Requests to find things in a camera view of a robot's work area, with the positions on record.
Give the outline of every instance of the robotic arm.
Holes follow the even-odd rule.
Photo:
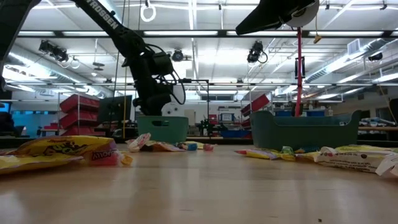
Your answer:
[[[124,27],[98,0],[71,0],[88,14],[112,39],[115,47],[125,58],[123,67],[129,67],[139,98],[134,106],[141,106],[145,115],[161,116],[162,108],[171,102],[172,85],[178,80],[174,77],[174,68],[170,57],[159,47],[149,45],[133,30]],[[4,89],[5,81],[2,68],[5,59],[29,13],[41,0],[0,0],[0,81]],[[160,49],[155,52],[151,47]],[[164,76],[172,75],[173,83]]]

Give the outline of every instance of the air duct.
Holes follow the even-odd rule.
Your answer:
[[[9,57],[22,61],[24,60],[30,61],[30,62],[36,62],[41,65],[44,69],[51,71],[52,73],[56,74],[61,79],[69,79],[69,81],[76,82],[76,83],[91,83],[92,81],[84,78],[74,72],[71,72],[67,69],[64,69],[57,65],[56,63],[50,62],[49,60],[42,58],[40,59],[40,56],[33,54],[32,52],[29,52],[26,49],[23,49],[22,47],[18,45],[14,45],[11,49],[11,53],[9,54]],[[106,97],[113,96],[113,92],[105,87],[102,86],[93,86],[95,90],[97,90],[99,93],[98,94],[103,94]]]
[[[370,56],[377,51],[380,51],[384,46],[393,41],[395,41],[395,39],[390,38],[376,40],[356,39],[347,45],[347,51],[340,53],[336,57],[326,61],[322,66],[307,72],[307,78],[305,79],[305,82],[310,83],[317,78],[323,77],[343,68],[359,58]]]

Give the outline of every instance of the green plastic bin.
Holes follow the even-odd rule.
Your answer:
[[[327,117],[275,117],[268,111],[250,115],[256,147],[282,150],[356,144],[361,111]]]
[[[137,117],[138,133],[150,133],[150,140],[169,143],[187,140],[188,118],[167,116]]]

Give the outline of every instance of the ceiling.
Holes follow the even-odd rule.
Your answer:
[[[153,21],[144,22],[140,17],[140,1],[108,0],[116,9],[116,15],[124,15],[124,25],[132,30],[233,30],[258,4],[258,0],[160,0],[150,1],[156,8]],[[123,7],[124,2],[131,7]],[[380,10],[383,1],[355,1],[355,0],[330,0],[331,8],[326,10],[326,1],[321,1],[318,12],[317,25],[313,20],[304,30],[395,30],[398,28],[398,0],[387,0],[388,7]],[[224,9],[218,10],[218,4]],[[193,21],[190,23],[190,12]],[[150,10],[145,11],[145,16],[150,17]],[[36,8],[31,10],[22,30],[101,30],[81,9],[74,6],[71,1],[43,0]],[[28,50],[30,53],[41,55],[38,51],[39,38],[18,38],[16,45]],[[192,41],[196,42],[198,54],[198,74],[194,77],[192,62],[175,63],[178,70],[186,71],[187,78],[209,79],[211,82],[236,82],[242,78],[245,82],[295,82],[293,75],[297,57],[297,40],[289,38],[145,38],[148,44],[155,44],[166,52],[181,49],[185,55],[193,55]],[[251,67],[246,58],[253,43],[261,40],[268,54],[268,62],[264,65]],[[317,44],[313,38],[303,39],[303,56],[305,57],[305,70],[312,71],[322,66],[326,61],[333,60],[337,55],[347,50],[347,44],[354,39],[324,38]],[[133,82],[131,73],[121,68],[123,58],[117,63],[118,51],[111,39],[57,39],[49,41],[67,49],[69,55],[75,56],[80,61],[76,69],[65,68],[69,72],[89,79],[93,82],[104,82],[107,78],[113,81],[117,76],[118,83]],[[383,48],[383,62],[396,58],[397,44],[393,42]],[[48,55],[41,60],[54,59]],[[92,75],[95,66],[93,62],[105,64],[102,72]],[[339,70],[333,72],[337,77],[348,77],[355,73],[374,66],[375,62],[356,60]],[[330,83],[338,79],[329,79]],[[259,86],[256,91],[271,91],[276,86]],[[213,86],[212,90],[236,89],[235,86]]]

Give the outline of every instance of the workbench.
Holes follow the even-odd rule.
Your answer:
[[[398,182],[214,152],[134,154],[133,168],[0,176],[2,224],[396,223]]]

